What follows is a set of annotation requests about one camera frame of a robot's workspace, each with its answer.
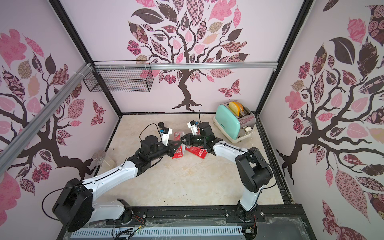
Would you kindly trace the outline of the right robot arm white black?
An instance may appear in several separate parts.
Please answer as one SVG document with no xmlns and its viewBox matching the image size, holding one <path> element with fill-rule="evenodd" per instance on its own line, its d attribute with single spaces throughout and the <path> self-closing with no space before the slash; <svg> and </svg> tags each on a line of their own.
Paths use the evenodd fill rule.
<svg viewBox="0 0 384 240">
<path fill-rule="evenodd" d="M 236 164 L 244 186 L 237 212 L 240 220 L 250 221 L 257 212 L 261 193 L 269 188 L 268 184 L 274 177 L 270 164 L 258 148 L 242 149 L 217 138 L 209 122 L 191 121 L 187 126 L 191 132 L 181 137 L 184 145 L 206 150 Z"/>
</svg>

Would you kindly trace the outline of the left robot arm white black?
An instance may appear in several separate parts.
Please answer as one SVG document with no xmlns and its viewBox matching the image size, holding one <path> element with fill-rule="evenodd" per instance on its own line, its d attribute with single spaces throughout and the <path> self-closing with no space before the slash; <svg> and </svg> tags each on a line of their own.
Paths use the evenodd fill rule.
<svg viewBox="0 0 384 240">
<path fill-rule="evenodd" d="M 173 157 L 181 141 L 168 141 L 165 145 L 156 136 L 147 136 L 141 147 L 124 163 L 99 176 L 80 181 L 74 178 L 60 189 L 61 194 L 53 206 L 53 214 L 69 233 L 86 224 L 113 220 L 128 224 L 133 218 L 133 208 L 124 199 L 100 202 L 98 199 L 114 187 L 133 179 L 154 165 L 164 156 Z"/>
</svg>

